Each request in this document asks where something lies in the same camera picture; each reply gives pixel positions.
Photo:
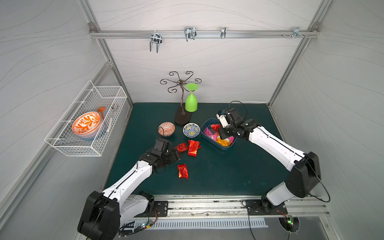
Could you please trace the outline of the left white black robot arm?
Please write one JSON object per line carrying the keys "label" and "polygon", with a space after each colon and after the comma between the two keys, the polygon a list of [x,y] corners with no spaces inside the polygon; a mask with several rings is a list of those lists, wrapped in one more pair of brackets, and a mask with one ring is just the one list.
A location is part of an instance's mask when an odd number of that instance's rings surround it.
{"label": "left white black robot arm", "polygon": [[139,192],[130,195],[152,173],[181,160],[181,153],[166,139],[156,139],[153,148],[142,154],[134,166],[117,182],[102,192],[94,191],[86,199],[77,231],[88,240],[112,240],[127,237],[151,226],[148,220],[132,228],[138,215],[150,216],[155,209],[153,195]]}

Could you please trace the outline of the large red tea bag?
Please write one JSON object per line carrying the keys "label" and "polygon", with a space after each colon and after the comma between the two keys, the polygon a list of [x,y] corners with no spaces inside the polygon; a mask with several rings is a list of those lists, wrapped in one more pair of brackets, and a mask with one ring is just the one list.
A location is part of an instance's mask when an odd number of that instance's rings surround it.
{"label": "large red tea bag", "polygon": [[188,155],[192,157],[196,157],[198,149],[201,148],[201,143],[194,140],[188,140],[188,142],[189,142]]}

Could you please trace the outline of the pink tea bag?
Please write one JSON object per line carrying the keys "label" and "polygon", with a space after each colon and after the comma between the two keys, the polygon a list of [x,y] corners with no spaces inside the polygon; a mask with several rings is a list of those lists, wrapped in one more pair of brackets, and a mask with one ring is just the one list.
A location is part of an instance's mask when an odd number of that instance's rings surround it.
{"label": "pink tea bag", "polygon": [[213,133],[209,128],[205,128],[205,130],[203,131],[203,134],[204,134],[204,136],[211,139],[212,141],[214,141],[214,142],[217,141],[217,137],[218,137],[217,132]]}
{"label": "pink tea bag", "polygon": [[228,140],[232,143],[235,140],[235,138],[233,136],[231,136],[228,138]]}

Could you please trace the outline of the yellow tea bag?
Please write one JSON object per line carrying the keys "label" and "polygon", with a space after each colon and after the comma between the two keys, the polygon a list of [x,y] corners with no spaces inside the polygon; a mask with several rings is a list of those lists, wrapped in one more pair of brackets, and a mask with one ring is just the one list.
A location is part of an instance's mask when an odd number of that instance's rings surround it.
{"label": "yellow tea bag", "polygon": [[230,147],[231,146],[231,142],[228,140],[228,138],[226,139],[221,139],[220,136],[217,137],[217,141],[216,143],[218,143],[220,146],[223,146],[223,147]]}

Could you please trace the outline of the red tea bag front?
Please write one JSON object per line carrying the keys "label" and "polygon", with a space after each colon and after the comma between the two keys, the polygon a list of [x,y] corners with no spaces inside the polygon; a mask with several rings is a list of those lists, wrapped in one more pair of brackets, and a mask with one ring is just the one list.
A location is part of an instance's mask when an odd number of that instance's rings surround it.
{"label": "red tea bag front", "polygon": [[189,178],[189,172],[186,164],[178,165],[177,169],[179,171],[179,179],[188,179]]}

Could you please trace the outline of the small red tea bag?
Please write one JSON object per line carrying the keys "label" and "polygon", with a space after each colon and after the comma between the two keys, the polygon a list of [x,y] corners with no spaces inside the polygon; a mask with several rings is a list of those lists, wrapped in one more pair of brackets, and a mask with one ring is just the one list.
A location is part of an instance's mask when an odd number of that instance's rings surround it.
{"label": "small red tea bag", "polygon": [[187,151],[189,149],[189,147],[186,143],[181,143],[181,144],[176,146],[176,149],[178,150],[178,152],[182,153],[182,152]]}

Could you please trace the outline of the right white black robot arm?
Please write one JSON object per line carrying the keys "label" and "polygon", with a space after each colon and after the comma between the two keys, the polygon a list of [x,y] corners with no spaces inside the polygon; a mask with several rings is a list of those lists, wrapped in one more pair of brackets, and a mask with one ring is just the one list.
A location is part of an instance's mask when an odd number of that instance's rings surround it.
{"label": "right white black robot arm", "polygon": [[295,149],[253,119],[245,120],[236,108],[220,110],[216,116],[221,124],[220,137],[248,140],[273,156],[289,171],[285,181],[262,196],[261,208],[266,213],[294,197],[305,198],[320,183],[320,163],[315,153]]}

